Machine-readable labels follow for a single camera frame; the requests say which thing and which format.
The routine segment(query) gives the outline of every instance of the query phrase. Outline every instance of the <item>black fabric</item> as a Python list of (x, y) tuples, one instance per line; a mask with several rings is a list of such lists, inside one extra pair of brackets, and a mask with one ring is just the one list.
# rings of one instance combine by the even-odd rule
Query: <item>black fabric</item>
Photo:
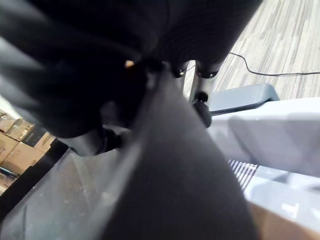
[(223, 61), (259, 3), (0, 0), (0, 94), (61, 138), (94, 128), (100, 106), (115, 98), (130, 122), (144, 87), (126, 60)]

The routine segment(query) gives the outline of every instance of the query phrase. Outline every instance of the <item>gray striped carpet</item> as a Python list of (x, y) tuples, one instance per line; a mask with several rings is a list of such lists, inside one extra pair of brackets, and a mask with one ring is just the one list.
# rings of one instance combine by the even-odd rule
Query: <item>gray striped carpet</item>
[[(243, 55), (255, 72), (320, 72), (319, 13), (319, 0), (264, 0), (231, 52)], [(186, 95), (194, 69), (186, 76)], [(244, 61), (234, 55), (226, 58), (214, 91), (258, 83), (272, 84), (282, 100), (320, 96), (319, 74), (259, 76), (249, 73)]]

